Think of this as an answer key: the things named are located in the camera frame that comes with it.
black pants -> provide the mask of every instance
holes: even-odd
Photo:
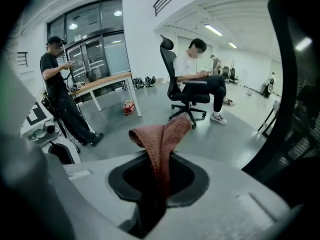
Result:
[[[221,110],[224,97],[227,94],[225,78],[222,75],[216,74],[204,78],[196,79],[204,81],[206,85],[186,85],[183,92],[190,91],[193,94],[212,94],[214,95],[213,110],[219,112]]]
[[[61,93],[53,105],[58,109],[64,126],[76,140],[80,142],[93,140],[94,134],[90,132],[87,122],[67,93]]]

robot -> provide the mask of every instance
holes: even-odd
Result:
[[[63,164],[80,164],[76,146],[61,135],[54,123],[54,117],[36,101],[20,130],[21,137],[35,143],[44,154],[58,156]]]

black cap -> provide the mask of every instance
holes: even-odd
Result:
[[[52,36],[49,38],[46,44],[59,43],[61,46],[65,45],[67,42],[60,38],[59,36]]]

red towel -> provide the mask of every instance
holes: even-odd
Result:
[[[190,121],[184,117],[178,117],[166,125],[147,125],[129,131],[130,139],[139,147],[145,148],[148,153],[159,193],[164,201],[170,193],[170,153],[190,129]]]

white ceiling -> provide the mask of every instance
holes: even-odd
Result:
[[[197,0],[174,14],[166,30],[192,32],[232,49],[267,55],[281,61],[278,42],[268,12],[269,0]],[[205,28],[210,24],[218,36]]]

